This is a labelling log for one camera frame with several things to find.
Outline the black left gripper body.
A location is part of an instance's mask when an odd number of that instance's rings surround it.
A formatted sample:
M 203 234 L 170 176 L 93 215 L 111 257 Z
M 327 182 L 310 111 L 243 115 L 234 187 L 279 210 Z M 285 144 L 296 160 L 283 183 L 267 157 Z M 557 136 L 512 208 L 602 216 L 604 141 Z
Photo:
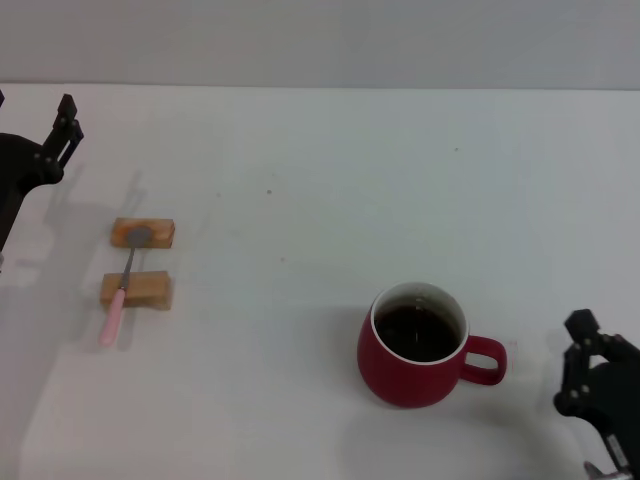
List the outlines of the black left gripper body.
M 37 187 L 62 180 L 64 167 L 57 159 L 63 148 L 61 133 L 51 132 L 43 144 L 15 134 L 1 134 L 1 248 L 26 195 Z

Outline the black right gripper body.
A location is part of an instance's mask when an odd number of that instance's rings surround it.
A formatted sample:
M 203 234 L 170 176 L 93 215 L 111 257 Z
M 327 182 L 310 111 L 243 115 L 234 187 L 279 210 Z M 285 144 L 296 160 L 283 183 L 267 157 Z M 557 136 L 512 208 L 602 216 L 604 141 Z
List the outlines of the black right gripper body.
M 566 359 L 558 413 L 592 425 L 618 471 L 639 469 L 639 365 Z

